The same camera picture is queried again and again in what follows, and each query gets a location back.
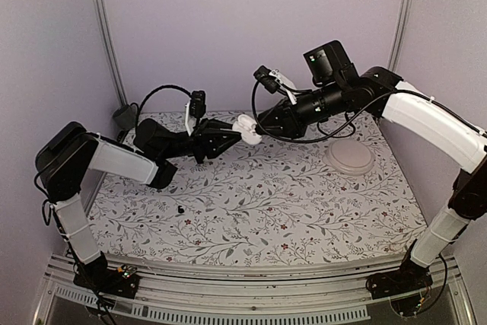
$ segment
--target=white wall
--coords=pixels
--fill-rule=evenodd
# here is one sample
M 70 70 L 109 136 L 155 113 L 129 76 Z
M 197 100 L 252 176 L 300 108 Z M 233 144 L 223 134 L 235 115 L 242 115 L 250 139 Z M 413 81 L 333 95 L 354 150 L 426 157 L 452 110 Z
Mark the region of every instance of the white wall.
M 36 153 L 69 121 L 111 135 L 117 107 L 91 0 L 0 0 L 0 323 L 25 325 L 53 250 Z
M 487 127 L 487 0 L 414 0 L 399 74 L 461 116 Z M 384 126 L 406 177 L 431 221 L 451 195 L 458 167 L 411 132 Z M 487 323 L 487 218 L 455 246 L 479 323 Z
M 252 75 L 260 65 L 310 87 L 302 54 L 334 39 L 342 41 L 359 72 L 386 65 L 399 1 L 106 0 L 106 5 L 131 101 L 172 83 L 206 90 L 209 110 L 248 110 Z M 261 107 L 275 100 L 260 97 Z M 182 110 L 186 103 L 173 91 L 153 99 L 147 111 Z

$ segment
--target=floral tablecloth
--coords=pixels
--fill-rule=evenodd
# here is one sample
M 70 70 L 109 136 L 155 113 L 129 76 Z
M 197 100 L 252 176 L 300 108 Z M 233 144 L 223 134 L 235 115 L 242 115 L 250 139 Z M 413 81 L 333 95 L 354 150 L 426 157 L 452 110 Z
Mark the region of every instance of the floral tablecloth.
M 238 114 L 208 116 L 233 122 Z M 182 113 L 148 116 L 183 130 Z M 336 117 L 324 126 L 340 123 Z M 204 164 L 171 159 L 178 171 L 165 190 L 107 175 L 89 214 L 91 230 L 105 252 L 175 263 L 289 266 L 402 253 L 425 229 L 424 218 L 375 122 L 363 116 L 356 126 L 352 138 L 375 154 L 363 177 L 330 167 L 328 142 L 264 137 Z M 313 126 L 307 137 L 314 136 Z

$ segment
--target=white round lid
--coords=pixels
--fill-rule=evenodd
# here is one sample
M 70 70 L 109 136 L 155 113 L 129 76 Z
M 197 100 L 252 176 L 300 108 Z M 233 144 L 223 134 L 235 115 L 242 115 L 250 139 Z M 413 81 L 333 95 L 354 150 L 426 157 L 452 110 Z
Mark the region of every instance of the white round lid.
M 352 139 L 335 140 L 326 150 L 330 164 L 348 175 L 364 175 L 374 166 L 374 154 L 359 141 Z

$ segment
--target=vent grille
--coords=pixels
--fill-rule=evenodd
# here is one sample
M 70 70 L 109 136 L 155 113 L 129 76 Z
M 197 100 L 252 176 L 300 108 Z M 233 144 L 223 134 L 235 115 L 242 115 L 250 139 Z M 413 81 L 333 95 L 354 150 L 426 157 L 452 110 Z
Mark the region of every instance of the vent grille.
M 97 298 L 94 294 L 63 285 L 57 286 L 56 295 L 60 298 L 89 307 L 96 307 L 97 303 Z M 198 314 L 165 310 L 151 305 L 132 304 L 132 311 L 128 314 L 119 313 L 116 310 L 113 313 L 171 325 L 331 325 L 355 323 L 370 319 L 365 306 L 351 307 L 337 311 L 314 312 L 312 314 L 250 316 Z

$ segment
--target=gray cup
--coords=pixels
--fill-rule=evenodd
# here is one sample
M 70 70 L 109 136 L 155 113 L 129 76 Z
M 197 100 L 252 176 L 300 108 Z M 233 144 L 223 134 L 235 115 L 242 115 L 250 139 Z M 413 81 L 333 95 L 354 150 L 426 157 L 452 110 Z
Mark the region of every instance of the gray cup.
M 135 127 L 137 106 L 134 104 L 120 107 L 112 115 L 113 120 L 122 131 L 129 131 Z

